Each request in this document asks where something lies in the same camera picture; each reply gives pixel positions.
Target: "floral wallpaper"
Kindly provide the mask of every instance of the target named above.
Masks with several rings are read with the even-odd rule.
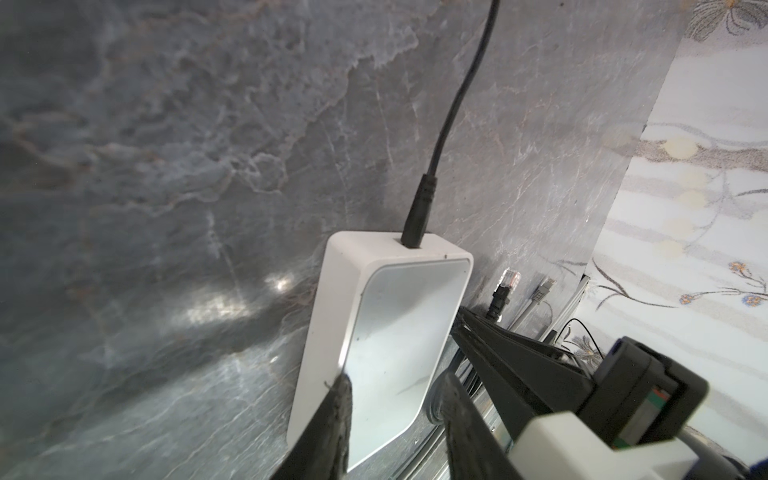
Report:
[[[768,457],[767,25],[768,0],[695,7],[585,267],[588,331],[560,337],[590,369],[630,336],[702,375],[690,426],[746,463]]]

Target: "gray marble wall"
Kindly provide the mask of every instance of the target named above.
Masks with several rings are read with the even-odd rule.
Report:
[[[0,2],[0,478],[264,478],[323,248],[398,230],[479,0]],[[591,254],[685,24],[506,0],[429,229],[509,312]],[[355,470],[385,478],[420,419]]]

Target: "wall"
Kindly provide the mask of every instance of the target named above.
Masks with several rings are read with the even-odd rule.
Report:
[[[694,12],[574,316],[604,352],[631,336],[706,378],[690,424],[755,462],[768,456],[768,2],[731,3]],[[566,346],[596,363],[583,335]]]
[[[325,241],[402,227],[487,12],[0,2],[0,478],[267,477]],[[563,307],[686,20],[502,2],[429,224],[475,256],[465,304],[513,266],[510,309],[558,281],[530,332]]]

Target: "black wire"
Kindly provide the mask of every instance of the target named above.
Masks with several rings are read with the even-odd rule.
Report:
[[[552,342],[552,345],[554,345],[555,343],[557,343],[557,342],[558,342],[558,339],[560,338],[560,335],[562,335],[562,334],[563,334],[563,332],[565,331],[565,329],[566,329],[566,328],[568,328],[568,325],[570,325],[570,324],[571,324],[571,322],[574,322],[574,321],[575,321],[575,322],[579,322],[579,323],[581,324],[581,326],[583,326],[583,327],[584,327],[584,330],[586,330],[586,331],[587,331],[587,335],[589,335],[589,338],[591,338],[591,339],[592,339],[592,343],[594,343],[594,348],[598,349],[598,353],[600,354],[600,358],[602,358],[602,359],[605,359],[605,355],[603,355],[603,353],[600,351],[600,346],[598,345],[598,343],[597,343],[597,342],[595,342],[595,341],[594,341],[594,337],[593,337],[593,336],[592,336],[592,334],[590,333],[589,329],[587,328],[587,326],[586,326],[586,325],[584,325],[584,322],[582,322],[582,321],[581,321],[581,320],[579,320],[578,318],[572,318],[572,319],[568,320],[568,321],[565,323],[565,325],[563,325],[563,328],[562,328],[562,329],[560,329],[560,333],[558,333],[558,336],[556,336],[556,337],[554,338],[554,342]]]
[[[491,1],[491,9],[488,12],[488,20],[485,21],[485,30],[483,30],[482,37],[480,37],[480,44],[478,45],[478,50],[475,53],[475,58],[472,59],[472,64],[469,65],[467,75],[464,77],[464,81],[458,88],[456,96],[453,98],[453,103],[451,103],[451,109],[448,110],[448,116],[445,117],[445,123],[442,124],[442,128],[440,129],[440,135],[437,137],[435,150],[432,152],[432,160],[429,162],[429,169],[427,170],[427,174],[432,175],[433,177],[437,175],[437,164],[440,161],[440,156],[442,155],[442,148],[445,146],[445,140],[448,138],[448,133],[451,131],[451,126],[453,125],[453,121],[456,119],[458,109],[462,106],[462,100],[464,100],[464,96],[467,95],[469,85],[472,83],[472,80],[475,78],[475,75],[480,69],[480,62],[482,61],[483,55],[485,55],[486,48],[488,48],[488,42],[491,40],[491,33],[493,32],[493,25],[496,23],[496,15],[498,14],[499,2],[500,0]]]

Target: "white plastic part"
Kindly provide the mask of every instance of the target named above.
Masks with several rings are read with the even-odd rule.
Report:
[[[293,447],[343,369],[353,397],[349,470],[419,414],[472,272],[472,255],[437,235],[418,249],[399,237],[335,233],[320,271],[287,440]]]
[[[681,480],[698,456],[679,439],[613,450],[573,412],[535,417],[509,460],[525,480]]]

